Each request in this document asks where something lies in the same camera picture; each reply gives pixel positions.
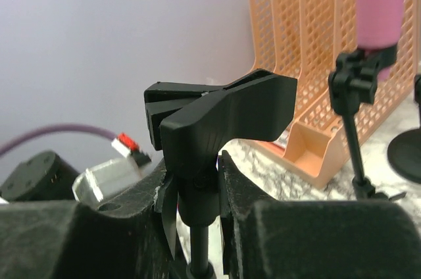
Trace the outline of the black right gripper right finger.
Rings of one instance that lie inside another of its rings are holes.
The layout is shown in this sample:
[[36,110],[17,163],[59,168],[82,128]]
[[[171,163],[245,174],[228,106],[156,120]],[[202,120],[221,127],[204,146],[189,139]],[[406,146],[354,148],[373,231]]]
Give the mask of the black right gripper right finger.
[[230,278],[419,278],[420,236],[387,200],[278,201],[218,158]]

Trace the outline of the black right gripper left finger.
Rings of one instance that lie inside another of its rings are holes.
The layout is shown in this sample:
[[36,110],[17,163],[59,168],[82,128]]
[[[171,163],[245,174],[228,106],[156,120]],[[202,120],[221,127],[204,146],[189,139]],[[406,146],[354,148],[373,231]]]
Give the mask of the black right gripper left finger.
[[154,210],[164,163],[93,209],[77,201],[1,206],[2,278],[167,278],[172,257]]

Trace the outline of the black mic stand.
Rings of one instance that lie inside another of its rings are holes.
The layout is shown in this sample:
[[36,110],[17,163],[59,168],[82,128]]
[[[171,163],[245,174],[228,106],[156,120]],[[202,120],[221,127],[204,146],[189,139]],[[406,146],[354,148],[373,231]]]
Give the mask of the black mic stand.
[[391,168],[408,181],[420,184],[420,126],[393,138],[387,148]]
[[144,93],[151,143],[165,175],[154,210],[171,278],[214,278],[209,226],[228,200],[219,151],[231,140],[274,141],[293,119],[298,82],[257,69],[225,86],[157,82]]

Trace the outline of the black mini tripod stand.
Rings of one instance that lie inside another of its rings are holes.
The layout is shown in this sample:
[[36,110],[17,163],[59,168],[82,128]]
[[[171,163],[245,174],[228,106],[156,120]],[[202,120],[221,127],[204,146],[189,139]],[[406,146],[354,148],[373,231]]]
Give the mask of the black mini tripod stand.
[[396,61],[397,45],[369,53],[357,48],[352,52],[340,53],[335,61],[335,70],[328,76],[330,103],[334,113],[342,118],[345,129],[354,172],[352,185],[357,199],[397,201],[406,195],[401,192],[389,197],[376,191],[365,176],[355,124],[355,115],[359,112],[360,105],[374,104],[378,74]]

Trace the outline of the pink microphone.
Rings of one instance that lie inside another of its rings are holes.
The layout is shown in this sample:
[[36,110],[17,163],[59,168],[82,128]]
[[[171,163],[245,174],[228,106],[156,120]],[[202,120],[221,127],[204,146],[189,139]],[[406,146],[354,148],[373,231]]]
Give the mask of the pink microphone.
[[404,0],[356,0],[357,46],[373,52],[401,37]]

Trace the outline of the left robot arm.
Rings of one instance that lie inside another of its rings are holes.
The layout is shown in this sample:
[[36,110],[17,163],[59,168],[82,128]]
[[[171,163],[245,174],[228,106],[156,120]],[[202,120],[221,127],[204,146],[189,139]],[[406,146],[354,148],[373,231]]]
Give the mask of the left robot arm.
[[21,162],[1,185],[8,202],[74,200],[72,185],[79,172],[54,151]]

